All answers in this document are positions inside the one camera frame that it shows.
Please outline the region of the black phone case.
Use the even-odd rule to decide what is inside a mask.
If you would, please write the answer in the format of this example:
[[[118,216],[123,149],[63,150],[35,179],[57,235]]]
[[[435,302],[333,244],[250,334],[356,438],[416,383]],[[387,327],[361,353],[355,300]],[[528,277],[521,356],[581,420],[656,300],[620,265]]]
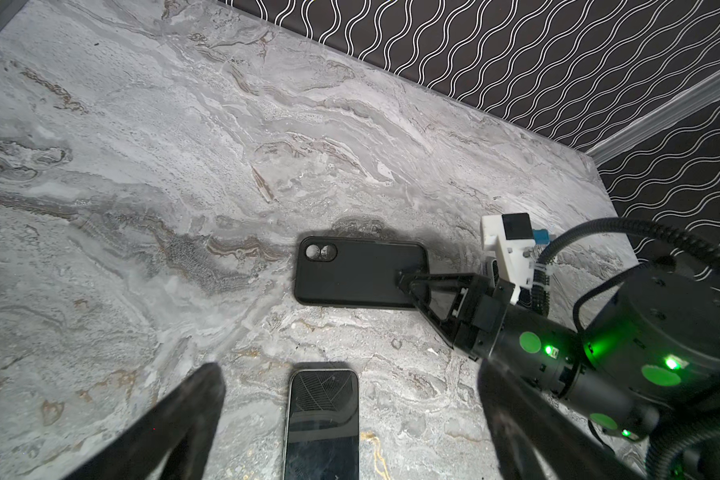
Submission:
[[[400,280],[428,272],[428,252],[416,242],[308,236],[298,248],[294,297],[308,306],[411,310]]]

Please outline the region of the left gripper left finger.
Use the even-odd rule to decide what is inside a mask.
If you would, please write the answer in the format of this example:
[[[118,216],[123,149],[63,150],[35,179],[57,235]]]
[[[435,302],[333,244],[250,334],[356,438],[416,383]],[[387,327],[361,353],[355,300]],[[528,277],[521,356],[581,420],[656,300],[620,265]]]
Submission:
[[[226,394],[219,364],[183,380],[115,441],[67,475],[69,479],[200,479]]]

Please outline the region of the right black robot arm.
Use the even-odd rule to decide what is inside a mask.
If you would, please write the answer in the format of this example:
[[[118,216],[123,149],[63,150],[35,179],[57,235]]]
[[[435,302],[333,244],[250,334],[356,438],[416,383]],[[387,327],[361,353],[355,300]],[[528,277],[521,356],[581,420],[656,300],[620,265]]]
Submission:
[[[451,348],[496,360],[609,436],[647,440],[654,479],[720,479],[720,297],[657,265],[595,288],[609,301],[562,326],[478,274],[404,275],[400,290]]]

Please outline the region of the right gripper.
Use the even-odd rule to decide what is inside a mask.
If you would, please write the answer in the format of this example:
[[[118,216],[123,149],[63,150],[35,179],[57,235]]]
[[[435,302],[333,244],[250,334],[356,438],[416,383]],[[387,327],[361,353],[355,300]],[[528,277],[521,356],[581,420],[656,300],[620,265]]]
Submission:
[[[498,360],[555,396],[572,385],[581,363],[576,333],[511,304],[508,285],[490,287],[476,274],[404,273],[398,288],[448,347]]]

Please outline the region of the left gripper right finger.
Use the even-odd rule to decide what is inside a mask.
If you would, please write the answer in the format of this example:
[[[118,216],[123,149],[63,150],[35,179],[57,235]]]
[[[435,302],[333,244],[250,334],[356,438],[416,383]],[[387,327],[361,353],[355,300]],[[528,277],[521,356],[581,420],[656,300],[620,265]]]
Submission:
[[[504,479],[638,479],[501,362],[483,360],[477,389]]]

